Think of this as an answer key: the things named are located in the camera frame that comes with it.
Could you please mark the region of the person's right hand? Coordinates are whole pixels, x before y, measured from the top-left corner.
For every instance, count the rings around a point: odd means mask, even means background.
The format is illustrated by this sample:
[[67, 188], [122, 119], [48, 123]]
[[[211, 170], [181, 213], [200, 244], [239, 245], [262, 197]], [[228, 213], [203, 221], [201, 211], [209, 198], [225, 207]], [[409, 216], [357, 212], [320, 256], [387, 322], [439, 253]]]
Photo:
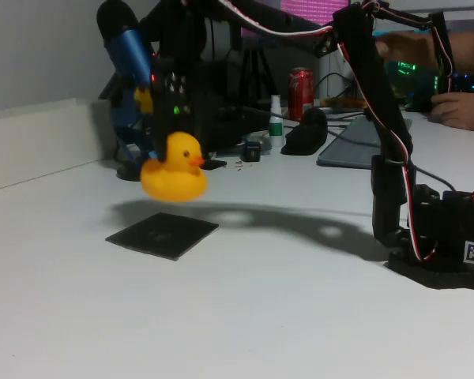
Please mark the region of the person's right hand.
[[406, 62], [429, 68], [437, 65], [430, 34], [390, 32], [377, 36], [375, 45], [384, 63]]

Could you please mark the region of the person's left hand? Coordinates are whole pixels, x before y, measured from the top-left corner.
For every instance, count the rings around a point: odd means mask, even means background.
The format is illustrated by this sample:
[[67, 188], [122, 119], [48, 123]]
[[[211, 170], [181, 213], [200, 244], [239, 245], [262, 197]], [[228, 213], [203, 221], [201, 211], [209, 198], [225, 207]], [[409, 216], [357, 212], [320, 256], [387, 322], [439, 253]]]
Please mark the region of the person's left hand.
[[474, 93], [449, 92], [431, 97], [431, 118], [444, 126], [474, 131]]

